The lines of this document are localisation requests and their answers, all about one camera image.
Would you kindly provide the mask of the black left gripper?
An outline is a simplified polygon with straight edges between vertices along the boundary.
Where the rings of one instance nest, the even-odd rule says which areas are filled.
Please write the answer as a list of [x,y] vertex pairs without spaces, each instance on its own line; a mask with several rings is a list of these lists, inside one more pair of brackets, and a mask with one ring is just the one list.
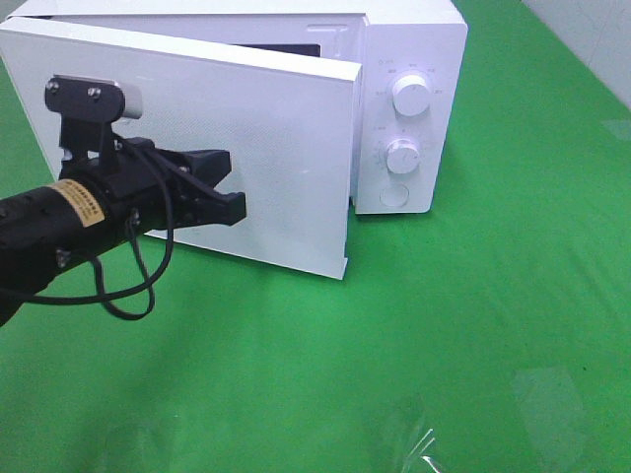
[[243,192],[213,192],[232,170],[230,152],[172,152],[145,138],[114,137],[93,157],[65,161],[59,181],[89,209],[88,225],[126,226],[142,234],[204,225],[232,226],[246,217]]

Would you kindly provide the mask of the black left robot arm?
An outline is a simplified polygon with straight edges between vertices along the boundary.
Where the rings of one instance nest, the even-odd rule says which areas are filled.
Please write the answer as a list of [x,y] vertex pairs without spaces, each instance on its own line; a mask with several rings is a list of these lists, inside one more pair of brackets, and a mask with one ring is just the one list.
[[[116,137],[119,168],[106,173],[96,159],[68,164],[58,181],[1,202],[1,321],[25,303],[101,304],[123,320],[139,320],[115,301],[141,292],[155,306],[154,283],[173,254],[175,230],[232,226],[246,216],[245,194],[221,194],[217,185],[232,170],[229,152],[174,152],[145,138]],[[142,281],[116,292],[105,288],[101,254],[130,243]],[[96,292],[44,297],[60,274],[92,264]]]

